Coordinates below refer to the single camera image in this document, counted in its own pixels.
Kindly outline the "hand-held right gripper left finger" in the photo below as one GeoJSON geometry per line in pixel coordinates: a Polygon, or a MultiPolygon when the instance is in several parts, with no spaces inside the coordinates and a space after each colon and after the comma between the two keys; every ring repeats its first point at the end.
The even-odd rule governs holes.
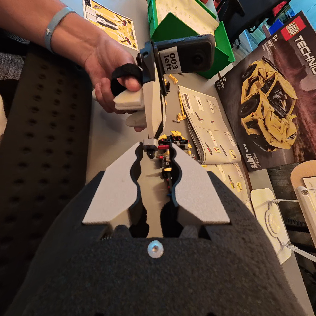
{"type": "Polygon", "coordinates": [[[136,143],[106,168],[90,206],[85,225],[136,225],[143,212],[140,161],[143,144],[136,143]]]}

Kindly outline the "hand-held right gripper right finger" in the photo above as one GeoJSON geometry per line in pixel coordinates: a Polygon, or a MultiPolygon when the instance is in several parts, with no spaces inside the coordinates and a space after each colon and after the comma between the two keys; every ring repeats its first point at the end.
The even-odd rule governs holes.
{"type": "Polygon", "coordinates": [[[172,201],[178,208],[181,225],[221,225],[230,219],[204,167],[177,145],[171,144],[170,157],[176,179],[172,201]]]}

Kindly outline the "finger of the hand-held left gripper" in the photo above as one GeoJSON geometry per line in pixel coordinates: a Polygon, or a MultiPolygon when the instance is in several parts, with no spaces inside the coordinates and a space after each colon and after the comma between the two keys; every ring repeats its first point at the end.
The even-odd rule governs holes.
{"type": "Polygon", "coordinates": [[[166,124],[165,97],[160,91],[160,81],[145,83],[145,118],[149,139],[158,139],[166,124]]]}

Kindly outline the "grey connector with red pin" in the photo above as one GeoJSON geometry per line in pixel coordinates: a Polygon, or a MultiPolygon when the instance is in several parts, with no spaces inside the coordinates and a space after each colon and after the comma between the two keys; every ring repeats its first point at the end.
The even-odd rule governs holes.
{"type": "Polygon", "coordinates": [[[156,152],[158,152],[158,140],[155,138],[148,138],[143,140],[143,151],[146,152],[149,159],[154,159],[156,152]]]}

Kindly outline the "person's left forearm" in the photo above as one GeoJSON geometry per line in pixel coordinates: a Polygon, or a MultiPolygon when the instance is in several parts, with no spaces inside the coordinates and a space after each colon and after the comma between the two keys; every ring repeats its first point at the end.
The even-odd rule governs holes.
{"type": "Polygon", "coordinates": [[[60,1],[0,1],[2,29],[84,67],[86,21],[60,1]]]}

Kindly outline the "grey desk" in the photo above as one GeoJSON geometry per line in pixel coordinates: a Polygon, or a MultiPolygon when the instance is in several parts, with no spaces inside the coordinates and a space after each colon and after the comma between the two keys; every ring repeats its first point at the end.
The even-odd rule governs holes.
{"type": "MultiPolygon", "coordinates": [[[[132,18],[139,47],[143,47],[144,42],[149,40],[147,1],[97,2],[112,11],[132,18]]],[[[99,171],[105,170],[126,150],[137,141],[142,141],[147,135],[145,131],[135,132],[133,128],[127,127],[126,117],[126,114],[106,113],[97,102],[93,102],[86,182],[92,180],[99,171]]],[[[148,237],[163,237],[160,211],[164,203],[168,201],[165,196],[167,191],[158,170],[155,169],[154,160],[150,160],[146,154],[141,161],[141,168],[140,186],[150,227],[148,237]]],[[[314,315],[294,254],[282,264],[282,268],[304,312],[307,315],[314,315]]]]}

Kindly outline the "person's left hand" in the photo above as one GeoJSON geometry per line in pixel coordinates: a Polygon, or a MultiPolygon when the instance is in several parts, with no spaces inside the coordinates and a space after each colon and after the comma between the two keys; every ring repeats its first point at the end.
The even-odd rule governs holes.
{"type": "Polygon", "coordinates": [[[94,87],[96,100],[107,113],[132,114],[115,108],[111,91],[113,71],[125,64],[135,64],[133,56],[106,34],[100,37],[86,59],[85,70],[94,87]]]}

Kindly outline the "yellow piece with long rod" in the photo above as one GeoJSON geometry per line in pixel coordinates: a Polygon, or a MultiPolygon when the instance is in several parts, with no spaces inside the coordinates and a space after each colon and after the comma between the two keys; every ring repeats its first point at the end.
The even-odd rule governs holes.
{"type": "Polygon", "coordinates": [[[180,122],[180,121],[183,121],[186,119],[186,115],[185,115],[185,112],[184,112],[184,107],[183,107],[183,103],[182,103],[182,99],[181,99],[181,94],[180,92],[178,93],[179,95],[179,101],[180,101],[180,110],[181,112],[178,114],[177,116],[177,121],[180,122]]]}

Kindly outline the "green storage bin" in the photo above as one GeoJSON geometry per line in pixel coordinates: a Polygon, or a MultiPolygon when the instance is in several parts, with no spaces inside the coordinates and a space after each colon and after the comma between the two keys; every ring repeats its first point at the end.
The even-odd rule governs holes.
{"type": "Polygon", "coordinates": [[[152,41],[181,39],[211,34],[215,39],[212,68],[199,74],[211,79],[235,57],[223,22],[198,0],[148,0],[148,23],[152,41]]]}

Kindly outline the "partly built yellow toy car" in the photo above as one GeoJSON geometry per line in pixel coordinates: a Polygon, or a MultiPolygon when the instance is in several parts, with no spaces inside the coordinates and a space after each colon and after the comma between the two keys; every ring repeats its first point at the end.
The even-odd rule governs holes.
{"type": "Polygon", "coordinates": [[[181,132],[173,130],[170,135],[161,135],[158,140],[158,153],[156,158],[160,160],[162,167],[162,178],[165,180],[168,193],[171,197],[172,192],[172,161],[170,159],[170,144],[173,143],[182,149],[188,156],[196,160],[195,155],[191,152],[192,146],[190,141],[182,136],[181,132]]]}

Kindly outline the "open instruction booklet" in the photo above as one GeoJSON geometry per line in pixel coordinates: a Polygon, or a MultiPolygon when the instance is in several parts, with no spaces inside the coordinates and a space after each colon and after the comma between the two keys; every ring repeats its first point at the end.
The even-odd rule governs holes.
{"type": "Polygon", "coordinates": [[[213,172],[252,211],[240,151],[226,126],[215,97],[179,86],[198,162],[213,172]]]}

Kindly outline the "black office chair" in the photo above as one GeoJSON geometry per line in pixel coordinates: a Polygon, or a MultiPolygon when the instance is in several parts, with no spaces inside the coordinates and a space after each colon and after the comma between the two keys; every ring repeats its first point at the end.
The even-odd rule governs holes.
{"type": "Polygon", "coordinates": [[[272,25],[290,0],[222,0],[216,7],[219,21],[226,29],[228,40],[233,47],[239,36],[248,30],[253,33],[264,20],[272,25]]]}

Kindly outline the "document holder stand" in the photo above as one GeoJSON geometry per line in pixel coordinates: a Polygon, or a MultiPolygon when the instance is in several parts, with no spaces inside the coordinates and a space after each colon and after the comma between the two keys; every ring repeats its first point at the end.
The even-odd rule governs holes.
{"type": "Polygon", "coordinates": [[[310,160],[268,169],[272,187],[284,198],[276,198],[269,188],[255,189],[250,193],[254,215],[270,240],[283,264],[296,252],[315,263],[316,202],[315,196],[305,187],[303,177],[316,176],[316,162],[310,160]],[[303,221],[282,216],[279,203],[291,203],[300,207],[303,221]],[[310,234],[313,246],[292,243],[288,232],[310,234]]]}

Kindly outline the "yellow sticker sheet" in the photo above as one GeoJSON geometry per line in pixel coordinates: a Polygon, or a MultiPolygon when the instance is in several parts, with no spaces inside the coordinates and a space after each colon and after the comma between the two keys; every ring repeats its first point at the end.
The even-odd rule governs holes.
{"type": "Polygon", "coordinates": [[[84,18],[119,44],[139,50],[133,21],[107,9],[94,0],[83,0],[84,18]]]}

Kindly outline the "toy car box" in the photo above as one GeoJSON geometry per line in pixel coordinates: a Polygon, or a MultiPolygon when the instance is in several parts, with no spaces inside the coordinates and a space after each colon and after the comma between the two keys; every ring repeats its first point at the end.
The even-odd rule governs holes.
{"type": "Polygon", "coordinates": [[[300,11],[216,82],[248,171],[315,160],[315,45],[300,11]]]}

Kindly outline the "printed instruction sheet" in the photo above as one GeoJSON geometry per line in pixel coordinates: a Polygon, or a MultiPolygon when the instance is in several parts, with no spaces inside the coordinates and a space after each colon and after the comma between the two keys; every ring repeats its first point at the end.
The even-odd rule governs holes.
{"type": "Polygon", "coordinates": [[[303,177],[302,180],[305,184],[306,189],[315,196],[316,195],[316,176],[303,177]]]}

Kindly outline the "white t-shirt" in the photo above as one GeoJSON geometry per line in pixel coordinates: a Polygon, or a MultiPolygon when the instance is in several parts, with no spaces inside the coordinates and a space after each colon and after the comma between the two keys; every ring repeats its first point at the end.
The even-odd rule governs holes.
{"type": "Polygon", "coordinates": [[[5,114],[4,102],[3,102],[2,96],[0,96],[0,140],[2,140],[2,137],[4,135],[6,125],[7,125],[7,117],[5,114]]]}

